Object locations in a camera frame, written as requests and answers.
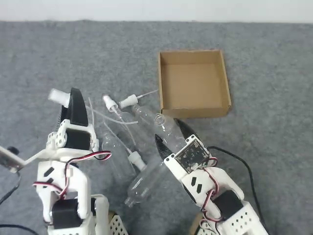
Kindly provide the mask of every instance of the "black cable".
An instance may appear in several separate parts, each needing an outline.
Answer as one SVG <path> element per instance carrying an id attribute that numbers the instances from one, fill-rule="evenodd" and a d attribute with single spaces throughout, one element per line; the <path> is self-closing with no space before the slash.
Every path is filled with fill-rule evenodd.
<path id="1" fill-rule="evenodd" d="M 224 150 L 222 148 L 219 148 L 219 147 L 216 147 L 216 146 L 210 146 L 208 147 L 208 149 L 216 149 L 218 151 L 221 151 L 223 153 L 226 153 L 228 154 L 229 156 L 241 161 L 245 167 L 247 168 L 248 172 L 249 172 L 249 177 L 250 177 L 250 184 L 251 184 L 251 190 L 252 190 L 252 194 L 253 194 L 253 197 L 254 197 L 254 201 L 255 201 L 255 204 L 256 204 L 256 207 L 257 207 L 257 210 L 258 210 L 258 213 L 259 213 L 259 216 L 260 216 L 260 220 L 261 220 L 261 223 L 263 224 L 263 226 L 265 227 L 266 229 L 266 226 L 265 226 L 265 221 L 264 221 L 264 218 L 263 218 L 263 214 L 261 212 L 261 206 L 260 206 L 260 203 L 259 203 L 259 200 L 257 198 L 257 195 L 256 195 L 256 192 L 255 192 L 255 188 L 254 188 L 254 181 L 253 181 L 253 175 L 252 175 L 252 171 L 248 165 L 248 163 L 245 162 L 245 160 L 243 160 L 242 158 L 238 157 L 237 155 L 227 151 L 227 150 Z"/>
<path id="2" fill-rule="evenodd" d="M 217 233 L 218 233 L 219 235 L 221 235 L 221 234 L 220 234 L 220 231 L 217 229 L 217 222 L 215 222 L 215 230 L 217 231 Z"/>
<path id="3" fill-rule="evenodd" d="M 0 224 L 0 228 L 22 229 L 22 230 L 30 232 L 33 235 L 39 235 L 39 233 L 35 232 L 34 230 L 28 227 L 22 226 L 22 225 L 18 225 L 18 224 Z"/>
<path id="4" fill-rule="evenodd" d="M 8 199 L 12 193 L 14 193 L 15 190 L 17 190 L 20 186 L 20 182 L 21 182 L 21 174 L 19 172 L 16 172 L 17 176 L 18 176 L 18 182 L 17 184 L 10 190 L 6 193 L 6 195 L 4 195 L 1 199 L 0 199 L 0 205 L 6 200 Z"/>

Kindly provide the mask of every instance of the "plastic tube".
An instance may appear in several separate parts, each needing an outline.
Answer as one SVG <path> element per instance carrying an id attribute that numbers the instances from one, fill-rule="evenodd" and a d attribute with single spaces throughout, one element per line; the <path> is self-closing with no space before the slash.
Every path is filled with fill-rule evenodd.
<path id="1" fill-rule="evenodd" d="M 93 111 L 94 111 L 95 114 L 98 114 L 98 115 L 102 116 L 103 118 L 105 118 L 105 119 L 107 119 L 107 120 L 110 120 L 110 121 L 113 121 L 113 122 L 116 122 L 116 123 L 118 123 L 118 124 L 132 125 L 132 124 L 137 124 L 137 123 L 138 123 L 138 121 L 130 121 L 130 122 L 118 121 L 118 120 L 115 120 L 115 119 L 113 119 L 113 118 L 110 118 L 110 117 L 104 115 L 103 113 L 99 112 L 98 110 L 95 110 L 95 109 L 94 109 Z"/>
<path id="2" fill-rule="evenodd" d="M 89 105 L 90 105 L 90 109 L 91 109 L 92 126 L 94 127 L 94 112 L 93 112 L 93 108 L 92 108 L 92 103 L 91 103 L 90 97 L 88 97 L 88 101 L 89 101 Z"/>

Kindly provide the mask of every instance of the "bottle neck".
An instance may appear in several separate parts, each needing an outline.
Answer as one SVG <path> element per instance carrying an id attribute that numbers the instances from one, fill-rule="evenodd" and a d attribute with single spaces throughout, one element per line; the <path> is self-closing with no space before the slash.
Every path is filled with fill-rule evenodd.
<path id="1" fill-rule="evenodd" d="M 132 111 L 134 114 L 139 113 L 140 112 L 140 106 L 135 104 L 132 106 Z"/>

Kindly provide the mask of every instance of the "cardboard box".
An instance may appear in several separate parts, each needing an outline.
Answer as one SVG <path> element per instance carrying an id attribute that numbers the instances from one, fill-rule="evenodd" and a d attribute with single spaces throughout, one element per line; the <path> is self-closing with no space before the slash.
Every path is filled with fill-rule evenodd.
<path id="1" fill-rule="evenodd" d="M 161 113 L 174 118 L 216 118 L 230 107 L 228 81 L 220 50 L 159 53 Z"/>

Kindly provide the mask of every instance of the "white spray nozzle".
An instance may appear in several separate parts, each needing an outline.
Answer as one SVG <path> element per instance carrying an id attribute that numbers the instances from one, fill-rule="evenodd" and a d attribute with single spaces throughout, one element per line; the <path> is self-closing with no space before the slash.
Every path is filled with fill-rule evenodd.
<path id="1" fill-rule="evenodd" d="M 142 97 L 144 97 L 144 96 L 146 96 L 146 95 L 149 95 L 149 94 L 153 94 L 153 93 L 155 93 L 155 92 L 157 92 L 158 91 L 158 89 L 156 89 L 156 90 L 154 90 L 154 91 L 151 91 L 151 92 L 148 92 L 148 93 L 145 93 L 145 94 L 141 94 L 141 95 L 135 95 L 135 94 L 132 94 L 132 95 L 130 95 L 129 97 L 127 97 L 126 99 L 124 99 L 124 100 L 122 100 L 121 102 L 119 102 L 118 104 L 119 104 L 119 107 L 121 108 L 121 109 L 124 109 L 124 108 L 126 108 L 126 107 L 128 107 L 128 106 L 133 106 L 133 105 L 135 105 L 135 104 L 137 104 L 138 103 L 138 99 L 140 99 L 140 98 L 142 98 Z"/>
<path id="2" fill-rule="evenodd" d="M 133 106 L 137 103 L 138 103 L 137 96 L 135 94 L 133 94 L 133 95 L 130 95 L 129 97 L 127 97 L 126 99 L 122 100 L 121 102 L 119 102 L 119 107 L 121 109 L 124 109 L 128 106 Z"/>
<path id="3" fill-rule="evenodd" d="M 48 99 L 68 108 L 70 93 L 65 93 L 65 92 L 59 91 L 57 89 L 51 89 L 50 94 L 48 96 Z"/>
<path id="4" fill-rule="evenodd" d="M 111 99 L 111 97 L 106 94 L 102 97 L 103 101 L 105 102 L 106 106 L 107 106 L 107 109 L 112 113 L 114 112 L 114 109 L 116 109 L 118 106 L 117 106 L 117 103 Z"/>
<path id="5" fill-rule="evenodd" d="M 134 164 L 138 170 L 140 171 L 143 171 L 144 168 L 146 168 L 146 164 L 144 163 L 144 161 L 142 160 L 140 154 L 135 151 L 135 152 L 132 152 L 129 156 L 128 156 L 128 160 Z"/>

